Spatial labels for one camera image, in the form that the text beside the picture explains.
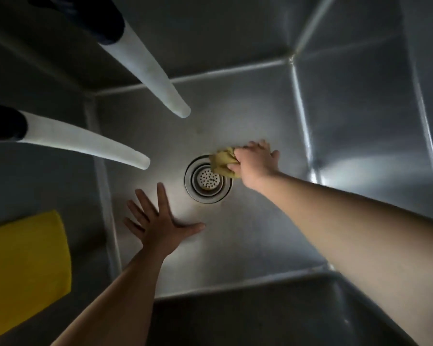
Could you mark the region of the person's left hand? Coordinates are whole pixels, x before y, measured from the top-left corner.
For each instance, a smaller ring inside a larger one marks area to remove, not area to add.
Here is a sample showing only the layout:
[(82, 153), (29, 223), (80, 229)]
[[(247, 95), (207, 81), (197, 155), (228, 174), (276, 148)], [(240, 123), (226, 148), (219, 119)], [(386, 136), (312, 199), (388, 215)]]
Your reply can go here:
[(158, 200), (158, 218), (155, 221), (137, 221), (134, 217), (136, 204), (133, 200), (127, 201), (127, 208), (134, 217), (134, 222), (144, 228), (144, 237), (138, 238), (142, 244), (142, 249), (137, 254), (137, 257), (142, 257), (145, 260), (147, 257), (153, 258), (156, 261), (163, 261), (168, 255), (175, 251), (179, 244), (188, 237), (181, 237), (176, 226), (183, 226), (175, 221), (172, 214), (167, 193), (163, 183), (158, 183), (156, 186)]

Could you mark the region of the small yellow cloth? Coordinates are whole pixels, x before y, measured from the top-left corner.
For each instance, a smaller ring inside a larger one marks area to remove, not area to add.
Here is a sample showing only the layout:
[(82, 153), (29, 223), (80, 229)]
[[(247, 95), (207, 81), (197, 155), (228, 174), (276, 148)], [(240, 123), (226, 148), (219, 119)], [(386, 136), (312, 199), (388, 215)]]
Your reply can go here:
[(240, 179), (241, 176), (229, 168), (229, 165), (239, 165), (235, 156), (235, 148), (227, 147), (209, 156), (211, 171), (228, 179)]

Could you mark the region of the person's left forearm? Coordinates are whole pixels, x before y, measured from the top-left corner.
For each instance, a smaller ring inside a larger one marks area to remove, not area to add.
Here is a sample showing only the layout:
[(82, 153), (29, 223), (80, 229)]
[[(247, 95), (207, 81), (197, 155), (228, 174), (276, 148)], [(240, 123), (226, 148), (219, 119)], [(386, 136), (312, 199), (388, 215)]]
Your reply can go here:
[(145, 346), (167, 253), (144, 248), (51, 346)]

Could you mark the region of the person's right forearm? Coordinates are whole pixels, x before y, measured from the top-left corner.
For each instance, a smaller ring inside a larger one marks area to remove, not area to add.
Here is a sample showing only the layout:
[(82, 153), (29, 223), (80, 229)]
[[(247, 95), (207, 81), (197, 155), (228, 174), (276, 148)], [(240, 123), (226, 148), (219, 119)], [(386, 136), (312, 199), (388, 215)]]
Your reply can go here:
[(420, 346), (433, 346), (433, 220), (275, 173), (254, 189)]

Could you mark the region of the stainless steel sink basin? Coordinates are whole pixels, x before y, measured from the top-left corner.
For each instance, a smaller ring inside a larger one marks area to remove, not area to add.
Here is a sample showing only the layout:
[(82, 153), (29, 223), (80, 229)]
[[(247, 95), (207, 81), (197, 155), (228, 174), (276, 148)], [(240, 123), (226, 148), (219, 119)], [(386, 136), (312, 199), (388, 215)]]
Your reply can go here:
[(58, 11), (0, 0), (0, 104), (150, 157), (142, 171), (0, 143), (0, 225), (56, 209), (71, 293), (0, 336), (50, 346), (141, 244), (123, 224), (163, 182), (207, 228), (168, 257), (150, 345), (418, 346), (266, 198), (233, 181), (199, 203), (195, 159), (267, 139), (280, 168), (433, 219), (433, 0), (113, 0), (191, 108), (171, 113)]

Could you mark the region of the round metal drain strainer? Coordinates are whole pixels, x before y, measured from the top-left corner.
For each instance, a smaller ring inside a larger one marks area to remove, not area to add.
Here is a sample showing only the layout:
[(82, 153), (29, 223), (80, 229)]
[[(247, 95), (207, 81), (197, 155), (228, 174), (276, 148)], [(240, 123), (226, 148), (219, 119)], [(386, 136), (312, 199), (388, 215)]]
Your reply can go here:
[(184, 175), (184, 186), (189, 196), (202, 204), (223, 200), (231, 191), (233, 180), (211, 170), (209, 155), (195, 158)]

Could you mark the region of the white faucet spout black collar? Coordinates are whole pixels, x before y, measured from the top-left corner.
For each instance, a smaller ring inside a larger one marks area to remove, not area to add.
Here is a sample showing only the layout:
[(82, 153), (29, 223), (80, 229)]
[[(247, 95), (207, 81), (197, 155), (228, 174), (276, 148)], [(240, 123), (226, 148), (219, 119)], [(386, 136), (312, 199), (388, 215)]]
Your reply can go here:
[(150, 158), (92, 131), (0, 105), (0, 142), (17, 142), (75, 151), (142, 170)]
[(28, 0), (63, 14), (143, 83), (170, 111), (186, 118), (191, 108), (112, 0)]

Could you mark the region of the large flat yellow cloth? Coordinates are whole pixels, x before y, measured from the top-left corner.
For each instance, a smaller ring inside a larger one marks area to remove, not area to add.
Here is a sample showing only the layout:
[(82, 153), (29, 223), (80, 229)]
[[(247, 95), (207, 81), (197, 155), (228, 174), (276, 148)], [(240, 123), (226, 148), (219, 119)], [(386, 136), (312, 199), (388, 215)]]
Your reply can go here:
[(56, 210), (0, 225), (0, 336), (71, 292), (68, 239)]

